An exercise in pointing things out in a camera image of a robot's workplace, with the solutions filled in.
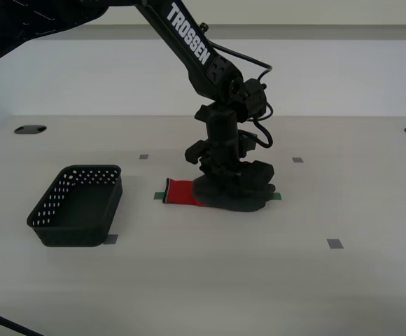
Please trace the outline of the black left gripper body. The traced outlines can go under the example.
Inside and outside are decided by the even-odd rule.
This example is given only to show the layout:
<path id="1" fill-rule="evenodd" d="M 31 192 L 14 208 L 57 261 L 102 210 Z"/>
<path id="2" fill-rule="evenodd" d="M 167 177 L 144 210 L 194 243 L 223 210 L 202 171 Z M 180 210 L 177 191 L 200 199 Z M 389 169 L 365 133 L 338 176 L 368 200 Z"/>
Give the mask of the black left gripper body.
<path id="1" fill-rule="evenodd" d="M 240 179 L 259 179 L 258 161 L 241 161 L 256 148 L 256 140 L 256 137 L 238 137 L 222 143 L 199 140 L 185 151 L 185 159 L 194 165 L 199 164 L 202 173 L 199 179 L 206 179 L 205 172 L 217 175 L 241 172 Z"/>

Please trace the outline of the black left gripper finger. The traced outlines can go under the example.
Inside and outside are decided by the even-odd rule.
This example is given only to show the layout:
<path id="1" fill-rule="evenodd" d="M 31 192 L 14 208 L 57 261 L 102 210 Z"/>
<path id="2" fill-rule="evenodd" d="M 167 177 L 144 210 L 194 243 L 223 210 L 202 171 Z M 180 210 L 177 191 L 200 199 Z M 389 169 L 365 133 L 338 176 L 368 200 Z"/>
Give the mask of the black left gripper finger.
<path id="1" fill-rule="evenodd" d="M 230 195 L 243 195 L 245 193 L 240 184 L 240 178 L 242 177 L 240 171 L 222 175 L 205 172 L 204 175 L 207 179 L 205 190 L 210 193 L 227 193 Z"/>

